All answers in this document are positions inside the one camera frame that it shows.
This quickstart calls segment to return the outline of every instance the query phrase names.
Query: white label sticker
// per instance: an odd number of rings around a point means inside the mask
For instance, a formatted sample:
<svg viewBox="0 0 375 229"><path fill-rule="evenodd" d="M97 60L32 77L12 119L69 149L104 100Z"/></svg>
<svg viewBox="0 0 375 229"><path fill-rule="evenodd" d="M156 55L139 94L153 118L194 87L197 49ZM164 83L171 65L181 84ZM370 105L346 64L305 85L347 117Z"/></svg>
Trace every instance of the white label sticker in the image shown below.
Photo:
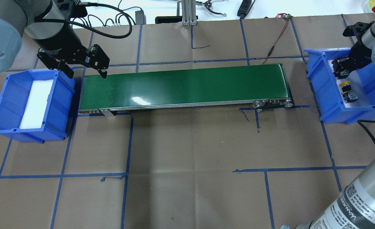
<svg viewBox="0 0 375 229"><path fill-rule="evenodd" d="M340 210L337 200L333 202L311 229L358 229Z"/></svg>
<svg viewBox="0 0 375 229"><path fill-rule="evenodd" d="M356 210L375 224L375 200L365 191L358 178L346 188L346 195Z"/></svg>

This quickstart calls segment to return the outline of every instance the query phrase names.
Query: green conveyor belt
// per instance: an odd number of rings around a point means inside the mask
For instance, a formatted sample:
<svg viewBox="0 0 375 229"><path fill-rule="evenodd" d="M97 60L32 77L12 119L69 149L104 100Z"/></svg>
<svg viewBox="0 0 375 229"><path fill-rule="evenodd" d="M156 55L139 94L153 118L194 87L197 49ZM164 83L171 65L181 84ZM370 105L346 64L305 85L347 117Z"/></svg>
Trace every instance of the green conveyor belt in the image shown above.
<svg viewBox="0 0 375 229"><path fill-rule="evenodd" d="M291 97L281 64L86 76L81 113Z"/></svg>

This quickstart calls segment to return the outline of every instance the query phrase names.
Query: qr code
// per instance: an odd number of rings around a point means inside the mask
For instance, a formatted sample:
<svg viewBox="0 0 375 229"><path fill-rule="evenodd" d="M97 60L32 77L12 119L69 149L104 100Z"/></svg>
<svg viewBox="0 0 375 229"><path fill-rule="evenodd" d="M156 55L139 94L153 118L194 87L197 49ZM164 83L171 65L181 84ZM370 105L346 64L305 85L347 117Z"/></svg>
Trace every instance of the qr code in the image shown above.
<svg viewBox="0 0 375 229"><path fill-rule="evenodd" d="M352 186L350 186L349 188L347 188L347 195L348 195L349 197L354 196L354 194L356 194L356 193L357 193L357 190L356 190L356 188L354 187L354 184L353 184Z"/></svg>
<svg viewBox="0 0 375 229"><path fill-rule="evenodd" d="M352 226L351 224L347 223L347 225L343 226L342 229L354 229L354 226Z"/></svg>

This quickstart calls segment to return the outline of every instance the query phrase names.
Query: blue plastic bin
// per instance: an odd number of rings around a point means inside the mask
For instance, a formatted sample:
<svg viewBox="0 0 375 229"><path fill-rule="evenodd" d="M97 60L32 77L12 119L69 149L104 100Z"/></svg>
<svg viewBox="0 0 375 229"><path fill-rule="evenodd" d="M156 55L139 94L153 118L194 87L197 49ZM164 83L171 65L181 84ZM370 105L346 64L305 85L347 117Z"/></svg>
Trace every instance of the blue plastic bin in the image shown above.
<svg viewBox="0 0 375 229"><path fill-rule="evenodd" d="M20 129L32 83L53 80L41 128ZM57 70L28 70L7 75L0 94L0 135L19 142L60 141L65 133L75 82Z"/></svg>
<svg viewBox="0 0 375 229"><path fill-rule="evenodd" d="M363 99L367 101L367 104L346 107L329 61L347 56L350 48L305 49L305 52L309 53L308 78L313 84L319 103L320 120L326 123L347 122L351 124L359 119L375 119L375 65L373 63L356 70L357 75L354 75L359 77L362 96L365 97Z"/></svg>

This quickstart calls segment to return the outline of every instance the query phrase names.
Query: white background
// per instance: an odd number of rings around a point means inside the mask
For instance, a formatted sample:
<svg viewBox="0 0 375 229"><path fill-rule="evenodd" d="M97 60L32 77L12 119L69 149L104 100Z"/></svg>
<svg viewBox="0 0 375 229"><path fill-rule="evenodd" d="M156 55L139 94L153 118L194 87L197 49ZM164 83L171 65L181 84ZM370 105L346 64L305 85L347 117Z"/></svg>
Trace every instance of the white background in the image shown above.
<svg viewBox="0 0 375 229"><path fill-rule="evenodd" d="M119 0L90 0L90 2L110 4L118 6ZM238 19L237 11L242 0L213 0L213 10L220 13L226 13L227 17L209 13L204 6L196 6L196 14L199 21L211 20L233 20ZM318 15L336 15L368 13L368 0L255 0L254 6L247 18L275 17L278 13L290 13L292 16L318 16ZM147 18L147 24L155 24L157 16L176 16L176 2L170 0L123 0L120 9L126 9L132 6L139 6L144 10ZM128 10L128 14L135 17L135 10ZM88 7L89 14L100 17L103 22L108 18L115 18L118 13L115 10L103 7ZM94 27L102 26L97 19L90 17ZM121 18L121 25L127 24L124 17Z"/></svg>

